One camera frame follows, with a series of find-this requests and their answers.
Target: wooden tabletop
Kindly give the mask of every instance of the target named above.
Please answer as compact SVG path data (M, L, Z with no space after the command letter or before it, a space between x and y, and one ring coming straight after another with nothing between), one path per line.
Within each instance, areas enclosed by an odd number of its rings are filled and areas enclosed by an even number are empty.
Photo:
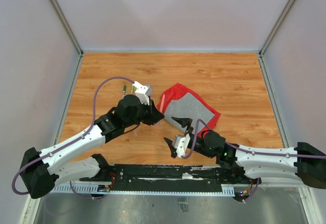
M181 83L198 93L221 113L214 130L227 141L261 148L282 148L265 83L254 53L86 53L61 142L91 123L92 100L98 85L112 76L125 76L153 87L158 104L163 91ZM109 81L97 96L96 117L106 114L122 98L125 80ZM79 156L102 154L109 163L205 164L215 159L196 152L189 159L173 159L163 137L173 139L180 131L165 120L141 125L135 132Z

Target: red and gray pouch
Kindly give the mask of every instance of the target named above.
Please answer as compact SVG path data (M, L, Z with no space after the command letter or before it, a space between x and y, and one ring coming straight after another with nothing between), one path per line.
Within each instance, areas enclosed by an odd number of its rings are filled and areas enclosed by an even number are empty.
M183 132L185 132L186 128L182 128L171 117L191 118L193 120L192 127L195 127L197 119L202 119L213 129L221 115L210 107L197 93L179 83L162 93L158 107L165 115L166 121ZM204 130L206 130L204 125L199 123L198 135L201 135L201 132Z

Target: perforated white strip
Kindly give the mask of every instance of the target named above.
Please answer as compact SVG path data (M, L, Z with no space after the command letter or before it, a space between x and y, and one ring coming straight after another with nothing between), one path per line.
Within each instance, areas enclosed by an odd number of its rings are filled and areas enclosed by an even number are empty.
M222 192L172 192L172 191L117 191L98 192L98 186L107 183L74 183L73 187L77 193L88 194L125 194L125 195L169 195L169 196L213 196L234 197L234 188L222 186ZM63 183L55 187L52 192L72 193L69 183Z

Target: white panel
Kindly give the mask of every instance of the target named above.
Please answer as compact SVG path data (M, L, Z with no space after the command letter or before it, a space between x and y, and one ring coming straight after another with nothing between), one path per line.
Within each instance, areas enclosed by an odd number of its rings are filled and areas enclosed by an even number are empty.
M84 50L259 50L288 0L58 0Z
M298 0L265 55L289 142L326 152L326 0ZM326 222L326 190L316 190Z
M17 223L12 178L25 150L53 144L78 55L48 0L0 0L0 15L0 222Z

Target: gray floor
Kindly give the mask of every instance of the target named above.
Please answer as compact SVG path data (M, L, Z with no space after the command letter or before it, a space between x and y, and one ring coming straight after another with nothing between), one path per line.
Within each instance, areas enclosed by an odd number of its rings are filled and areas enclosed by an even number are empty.
M259 188L247 204L231 197L189 197L188 205L185 202L186 198L143 195L92 201L56 193L41 201L35 224L308 223L295 188Z

